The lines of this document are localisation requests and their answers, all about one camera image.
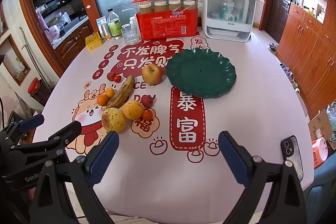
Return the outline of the spotted yellow pear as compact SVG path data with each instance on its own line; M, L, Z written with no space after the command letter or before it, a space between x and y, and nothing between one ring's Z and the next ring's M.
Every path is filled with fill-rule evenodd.
M106 132L115 131L118 134L122 133L127 125L123 112L114 107L103 111L101 122Z

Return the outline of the dark red fruit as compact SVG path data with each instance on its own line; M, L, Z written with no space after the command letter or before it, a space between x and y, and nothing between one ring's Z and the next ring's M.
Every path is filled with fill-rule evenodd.
M109 80L109 81L114 81L114 78L115 78L116 74L114 72L109 72L107 75L106 75L106 78Z

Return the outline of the small yellow kumquat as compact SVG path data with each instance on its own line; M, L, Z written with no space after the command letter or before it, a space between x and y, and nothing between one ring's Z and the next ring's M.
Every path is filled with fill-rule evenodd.
M106 96L111 99L114 96L114 89L113 88L107 88L105 91Z

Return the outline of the wooden sideboard cabinet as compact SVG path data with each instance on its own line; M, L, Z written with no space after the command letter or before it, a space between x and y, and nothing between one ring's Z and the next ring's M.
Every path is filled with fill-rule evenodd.
M335 101L335 36L292 4L276 56L293 73L310 118Z

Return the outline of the red strawberry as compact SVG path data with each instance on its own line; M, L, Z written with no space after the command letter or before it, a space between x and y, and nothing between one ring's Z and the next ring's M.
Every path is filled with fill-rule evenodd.
M151 108L151 106L153 106L154 99L150 95L143 95L140 102L145 108Z

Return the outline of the clear drinking glass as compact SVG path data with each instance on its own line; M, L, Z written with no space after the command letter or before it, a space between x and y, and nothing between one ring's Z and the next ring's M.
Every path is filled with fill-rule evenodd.
M140 40L137 28L130 24L122 25L121 32L126 45L134 45Z

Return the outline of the green scalloped plate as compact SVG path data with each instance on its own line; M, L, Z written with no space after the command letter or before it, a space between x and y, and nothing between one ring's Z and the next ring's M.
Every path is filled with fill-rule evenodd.
M236 83L236 69L219 52L194 48L176 53L166 66L170 83L185 94L217 98Z

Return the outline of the black smartphone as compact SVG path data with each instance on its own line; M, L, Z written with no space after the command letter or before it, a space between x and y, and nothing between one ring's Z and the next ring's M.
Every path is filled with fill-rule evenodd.
M297 138L292 135L280 142L280 148L284 161L289 160L293 163L299 181L303 180L303 166L301 154L299 151Z

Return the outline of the spotted brown banana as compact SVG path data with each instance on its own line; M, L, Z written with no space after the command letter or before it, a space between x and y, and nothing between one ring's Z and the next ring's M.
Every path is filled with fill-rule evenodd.
M134 76L129 75L119 88L118 92L109 100L106 106L102 107L102 110L104 111L112 107L119 109L133 92L134 82Z

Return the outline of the cherry tomato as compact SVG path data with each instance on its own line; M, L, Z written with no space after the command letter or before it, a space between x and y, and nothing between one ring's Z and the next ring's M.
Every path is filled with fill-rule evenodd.
M115 77L114 77L114 82L116 82L116 83L120 83L121 82L121 80L122 80L122 77L120 76L120 75L116 75Z
M142 112L142 119L145 121L152 121L153 120L153 113L151 112L150 109L145 109Z

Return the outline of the small white bottle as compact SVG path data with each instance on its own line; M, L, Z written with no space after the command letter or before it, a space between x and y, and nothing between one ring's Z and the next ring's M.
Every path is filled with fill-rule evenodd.
M137 29L138 28L137 19L135 18L135 16L131 16L129 18L129 24L130 24L132 29Z

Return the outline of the orange white stool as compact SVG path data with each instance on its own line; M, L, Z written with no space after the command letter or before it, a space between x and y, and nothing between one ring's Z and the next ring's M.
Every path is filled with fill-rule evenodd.
M320 137L312 142L314 168L324 163L328 157L327 143L324 137Z

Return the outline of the large orange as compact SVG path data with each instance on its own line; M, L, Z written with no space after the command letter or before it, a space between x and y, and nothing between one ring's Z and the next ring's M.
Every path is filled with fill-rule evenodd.
M142 116L143 107L138 101L129 100L123 105L122 112L127 119L138 120Z

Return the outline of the small orange tangerine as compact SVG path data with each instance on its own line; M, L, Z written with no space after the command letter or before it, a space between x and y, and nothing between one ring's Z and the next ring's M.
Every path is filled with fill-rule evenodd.
M99 106L106 106L109 102L109 97L106 94L100 94L97 97L97 104Z

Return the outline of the yellow small box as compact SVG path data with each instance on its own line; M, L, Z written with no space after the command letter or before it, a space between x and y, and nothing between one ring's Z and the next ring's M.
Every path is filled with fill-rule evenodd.
M87 36L85 38L85 46L89 52L102 46L102 39L101 39L100 34L98 32L94 32L90 36Z

